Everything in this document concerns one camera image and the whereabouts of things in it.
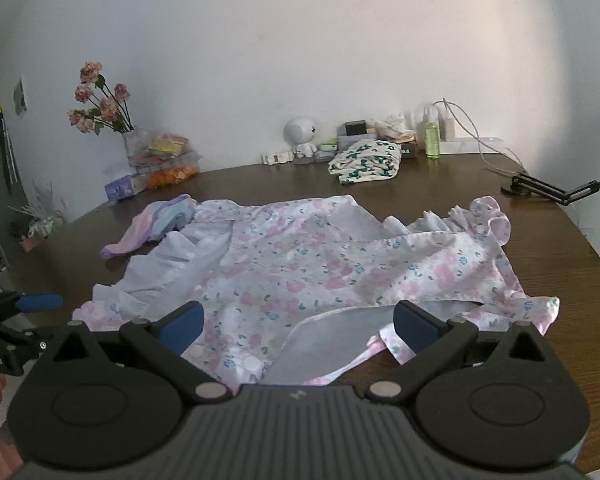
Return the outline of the green liquid bottle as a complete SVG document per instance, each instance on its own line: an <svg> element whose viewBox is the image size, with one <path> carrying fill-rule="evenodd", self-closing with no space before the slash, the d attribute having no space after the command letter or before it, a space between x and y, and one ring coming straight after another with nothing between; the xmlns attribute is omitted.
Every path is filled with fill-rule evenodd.
<svg viewBox="0 0 600 480"><path fill-rule="evenodd" d="M425 151L429 159L440 157L439 113L433 105L429 105L425 112Z"/></svg>

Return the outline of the pink floral white garment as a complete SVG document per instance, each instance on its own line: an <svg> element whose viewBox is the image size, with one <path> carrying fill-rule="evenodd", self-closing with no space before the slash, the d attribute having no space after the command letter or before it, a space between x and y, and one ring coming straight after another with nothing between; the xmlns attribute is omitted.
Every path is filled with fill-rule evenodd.
<svg viewBox="0 0 600 480"><path fill-rule="evenodd" d="M125 255L123 278L95 286L74 317L116 330L197 301L204 330L184 359L230 388L326 385L381 351L408 361L392 322L402 300L498 332L558 317L557 298L522 289L504 252L509 220L490 196L411 224L378 220L351 196L197 203L183 229Z"/></svg>

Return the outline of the purple tissue pack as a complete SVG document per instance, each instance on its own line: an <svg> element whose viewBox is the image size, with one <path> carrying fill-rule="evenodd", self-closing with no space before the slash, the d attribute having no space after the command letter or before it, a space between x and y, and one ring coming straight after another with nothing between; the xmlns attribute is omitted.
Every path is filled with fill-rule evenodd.
<svg viewBox="0 0 600 480"><path fill-rule="evenodd" d="M127 174L105 185L107 200L118 202L137 196L147 188L147 178L143 174Z"/></svg>

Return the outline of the white round-head robot toy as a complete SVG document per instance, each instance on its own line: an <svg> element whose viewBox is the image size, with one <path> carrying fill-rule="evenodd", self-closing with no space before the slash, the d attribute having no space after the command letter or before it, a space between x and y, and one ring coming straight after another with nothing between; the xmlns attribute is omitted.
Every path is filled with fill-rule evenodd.
<svg viewBox="0 0 600 480"><path fill-rule="evenodd" d="M314 162L317 147L313 143L316 133L315 122L306 117L291 119L284 127L284 139L291 146L294 162L308 164Z"/></svg>

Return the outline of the white small car toy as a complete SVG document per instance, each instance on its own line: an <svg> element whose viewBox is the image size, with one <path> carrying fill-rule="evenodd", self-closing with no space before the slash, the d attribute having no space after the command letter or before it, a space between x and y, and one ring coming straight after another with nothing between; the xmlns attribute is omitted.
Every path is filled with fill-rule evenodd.
<svg viewBox="0 0 600 480"><path fill-rule="evenodd" d="M265 166L289 164L293 161L294 153L292 151L263 154L261 156L261 162Z"/></svg>

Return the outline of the black small box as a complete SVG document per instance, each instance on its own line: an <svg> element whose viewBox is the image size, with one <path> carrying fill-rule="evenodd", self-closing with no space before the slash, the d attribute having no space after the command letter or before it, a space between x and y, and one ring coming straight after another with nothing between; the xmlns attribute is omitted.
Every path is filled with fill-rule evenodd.
<svg viewBox="0 0 600 480"><path fill-rule="evenodd" d="M347 136L362 136L367 133L367 125L364 119L352 120L344 124L344 131Z"/></svg>

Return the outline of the green floral folded cloth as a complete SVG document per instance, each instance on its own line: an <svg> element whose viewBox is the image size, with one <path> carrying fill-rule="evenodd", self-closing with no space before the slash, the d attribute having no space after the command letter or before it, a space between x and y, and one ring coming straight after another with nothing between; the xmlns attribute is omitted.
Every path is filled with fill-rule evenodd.
<svg viewBox="0 0 600 480"><path fill-rule="evenodd" d="M402 159L398 144L385 140L361 140L336 155L328 172L341 185L393 179Z"/></svg>

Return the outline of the pink artificial flower bouquet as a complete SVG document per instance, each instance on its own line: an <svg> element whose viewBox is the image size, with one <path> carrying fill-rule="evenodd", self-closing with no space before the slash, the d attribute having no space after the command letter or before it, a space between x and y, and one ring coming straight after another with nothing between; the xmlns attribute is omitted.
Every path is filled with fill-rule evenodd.
<svg viewBox="0 0 600 480"><path fill-rule="evenodd" d="M80 69L80 84L74 90L74 99L82 108L68 110L70 125L82 133L99 134L102 129L130 132L134 129L128 105L130 97L125 84L108 84L102 63L86 62Z"/></svg>

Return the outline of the grey box stack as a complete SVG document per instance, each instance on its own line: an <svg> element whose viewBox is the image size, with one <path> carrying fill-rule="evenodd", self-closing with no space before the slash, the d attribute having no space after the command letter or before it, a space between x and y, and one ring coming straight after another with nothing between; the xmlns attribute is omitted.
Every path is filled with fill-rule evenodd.
<svg viewBox="0 0 600 480"><path fill-rule="evenodd" d="M357 134L356 136L348 136L347 134L345 134L344 136L337 136L337 151L341 153L350 148L355 143L358 143L360 141L371 141L376 139L376 133Z"/></svg>

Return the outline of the pastel purple blue garment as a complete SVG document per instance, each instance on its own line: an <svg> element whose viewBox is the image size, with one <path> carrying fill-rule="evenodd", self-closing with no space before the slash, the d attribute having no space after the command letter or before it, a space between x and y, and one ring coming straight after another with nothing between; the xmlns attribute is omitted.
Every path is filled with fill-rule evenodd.
<svg viewBox="0 0 600 480"><path fill-rule="evenodd" d="M150 203L133 218L120 240L104 246L99 255L111 259L135 252L145 243L158 242L169 232L181 230L192 222L197 206L188 194Z"/></svg>

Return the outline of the stack of colourful packets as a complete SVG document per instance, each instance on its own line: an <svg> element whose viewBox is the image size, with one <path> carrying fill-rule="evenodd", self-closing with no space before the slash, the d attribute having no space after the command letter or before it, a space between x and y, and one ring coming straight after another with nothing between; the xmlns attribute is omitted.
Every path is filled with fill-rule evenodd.
<svg viewBox="0 0 600 480"><path fill-rule="evenodd" d="M199 174L200 155L185 136L136 128L122 139L131 169L148 188L166 188Z"/></svg>

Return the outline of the white power adapter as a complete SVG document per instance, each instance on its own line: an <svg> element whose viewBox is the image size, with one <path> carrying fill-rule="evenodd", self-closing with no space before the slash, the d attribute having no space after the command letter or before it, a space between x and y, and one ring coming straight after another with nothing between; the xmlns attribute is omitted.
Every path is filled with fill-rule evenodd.
<svg viewBox="0 0 600 480"><path fill-rule="evenodd" d="M440 134L442 142L453 142L456 139L456 121L453 118L442 118L440 120Z"/></svg>

